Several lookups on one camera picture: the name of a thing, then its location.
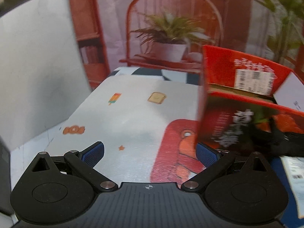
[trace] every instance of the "barcode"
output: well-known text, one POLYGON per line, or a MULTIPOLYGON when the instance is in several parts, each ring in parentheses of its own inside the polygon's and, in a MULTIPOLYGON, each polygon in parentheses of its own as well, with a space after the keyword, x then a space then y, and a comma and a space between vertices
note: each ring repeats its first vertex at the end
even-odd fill
POLYGON ((268 87, 267 87, 267 94, 270 95, 270 92, 272 90, 273 87, 273 80, 275 79, 275 74, 272 74, 269 82, 268 82, 268 87))
POLYGON ((259 72, 253 72, 252 79, 259 80, 260 79, 260 73, 259 72))
POLYGON ((244 88, 245 85, 246 72, 244 70, 239 70, 239 74, 240 74, 239 89, 242 89, 244 88))
POLYGON ((302 175, 292 175, 292 177, 293 177, 294 179, 302 179, 302 178, 303 178, 302 175))

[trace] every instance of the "red cardboard box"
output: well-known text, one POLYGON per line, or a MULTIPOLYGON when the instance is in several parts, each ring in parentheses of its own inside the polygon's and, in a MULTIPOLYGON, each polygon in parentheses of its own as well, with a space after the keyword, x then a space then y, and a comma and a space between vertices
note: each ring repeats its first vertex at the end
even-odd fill
POLYGON ((258 150, 252 125, 270 132, 271 118, 282 132, 304 134, 304 112, 280 106, 273 98, 292 69, 215 46, 203 46, 203 54, 198 142, 248 155, 258 150))

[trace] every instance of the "black and white pattern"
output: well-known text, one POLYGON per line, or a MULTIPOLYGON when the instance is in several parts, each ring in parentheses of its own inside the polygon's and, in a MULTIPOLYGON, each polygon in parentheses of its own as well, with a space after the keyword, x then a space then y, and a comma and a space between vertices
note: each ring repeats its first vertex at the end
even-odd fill
POLYGON ((147 78, 163 81, 176 81, 197 86, 199 85, 200 80, 200 76, 198 74, 142 67, 118 67, 109 76, 114 75, 141 75, 147 78))

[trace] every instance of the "white wall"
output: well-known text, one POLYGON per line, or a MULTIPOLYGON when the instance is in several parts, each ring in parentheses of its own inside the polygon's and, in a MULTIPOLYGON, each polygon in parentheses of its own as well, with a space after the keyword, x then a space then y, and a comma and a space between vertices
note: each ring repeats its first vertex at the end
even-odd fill
POLYGON ((8 149, 67 119, 89 94, 68 0, 30 0, 0 18, 0 135, 8 149))

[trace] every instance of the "green plant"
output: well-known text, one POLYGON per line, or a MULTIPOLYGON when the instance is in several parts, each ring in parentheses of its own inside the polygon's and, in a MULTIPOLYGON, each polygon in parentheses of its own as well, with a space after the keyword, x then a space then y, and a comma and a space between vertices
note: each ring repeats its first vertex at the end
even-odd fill
POLYGON ((275 35, 268 36, 267 46, 274 53, 273 61, 279 63, 291 49, 304 44, 302 32, 297 28, 299 19, 304 20, 304 0, 257 1, 272 12, 275 35))
POLYGON ((141 44, 146 42, 159 42, 166 44, 190 44, 208 41, 209 37, 204 34, 205 30, 198 27, 198 21, 186 17, 173 16, 163 12, 161 16, 146 15, 145 19, 149 27, 132 32, 140 33, 141 44))

